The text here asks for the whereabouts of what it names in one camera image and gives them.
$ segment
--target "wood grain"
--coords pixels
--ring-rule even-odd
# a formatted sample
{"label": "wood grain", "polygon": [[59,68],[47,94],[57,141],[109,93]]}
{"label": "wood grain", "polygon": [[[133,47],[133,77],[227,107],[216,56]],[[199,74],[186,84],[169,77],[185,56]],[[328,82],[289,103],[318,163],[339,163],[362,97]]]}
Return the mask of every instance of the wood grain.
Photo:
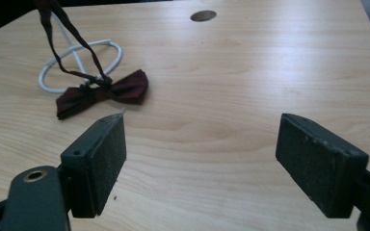
{"label": "wood grain", "polygon": [[[141,106],[107,101],[65,121],[37,76],[52,57],[36,11],[0,29],[0,200],[11,180],[124,107],[127,162],[101,217],[73,230],[355,230],[327,219],[276,161],[282,113],[311,118],[370,155],[370,23],[358,1],[174,1],[66,8],[87,41],[141,68]],[[201,10],[218,15],[194,22]],[[55,31],[58,51],[66,48]],[[104,66],[110,48],[96,47]],[[81,52],[87,70],[91,57]],[[71,57],[67,68],[77,68]],[[54,66],[50,86],[79,84]]]}

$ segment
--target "maroon bow tie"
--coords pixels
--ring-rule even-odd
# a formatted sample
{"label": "maroon bow tie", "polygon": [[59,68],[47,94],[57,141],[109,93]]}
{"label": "maroon bow tie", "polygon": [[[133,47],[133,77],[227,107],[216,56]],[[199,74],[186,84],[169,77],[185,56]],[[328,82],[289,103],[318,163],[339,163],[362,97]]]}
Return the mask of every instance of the maroon bow tie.
{"label": "maroon bow tie", "polygon": [[[112,84],[112,79],[104,74],[100,62],[92,48],[79,35],[77,29],[71,24],[59,3],[56,0],[35,0],[35,5],[40,12],[40,22],[47,34],[50,48],[61,71],[88,79],[90,84],[98,85],[97,88],[91,88],[90,84],[82,85],[80,88],[68,88],[66,92],[56,100],[58,119],[64,119],[78,114],[88,109],[94,103],[107,99],[127,104],[140,104],[143,102],[148,87],[148,80],[142,70],[137,70]],[[53,45],[52,25],[50,23],[52,12],[59,17],[62,24],[73,34],[80,44],[92,53],[92,59],[100,72],[101,79],[78,71],[69,71],[63,67],[62,60],[57,55]]]}

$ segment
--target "dark strap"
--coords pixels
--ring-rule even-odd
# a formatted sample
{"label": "dark strap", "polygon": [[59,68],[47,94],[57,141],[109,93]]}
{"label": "dark strap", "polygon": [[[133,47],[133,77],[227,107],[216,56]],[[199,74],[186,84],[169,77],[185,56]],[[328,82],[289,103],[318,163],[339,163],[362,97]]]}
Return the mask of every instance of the dark strap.
{"label": "dark strap", "polygon": [[[78,77],[82,77],[85,79],[88,79],[90,81],[90,84],[97,83],[99,86],[103,85],[110,85],[112,80],[110,77],[106,76],[103,72],[103,68],[101,67],[100,61],[98,60],[97,56],[95,55],[92,48],[86,43],[86,41],[80,36],[77,29],[71,24],[70,20],[67,17],[66,12],[62,9],[60,4],[56,0],[34,0],[35,5],[40,13],[40,22],[41,25],[44,28],[44,31],[47,34],[47,39],[49,40],[50,48],[56,58],[56,61],[59,64],[60,70],[67,74],[72,74]],[[86,49],[88,49],[92,53],[92,59],[94,61],[95,66],[98,68],[98,71],[100,72],[100,75],[102,77],[102,80],[97,80],[94,76],[85,74],[79,71],[74,70],[66,70],[62,65],[62,60],[56,53],[56,50],[53,45],[53,30],[52,30],[52,24],[50,22],[50,17],[52,15],[52,12],[57,15],[59,20],[62,22],[62,24],[71,32],[71,34],[77,39],[77,41]]]}

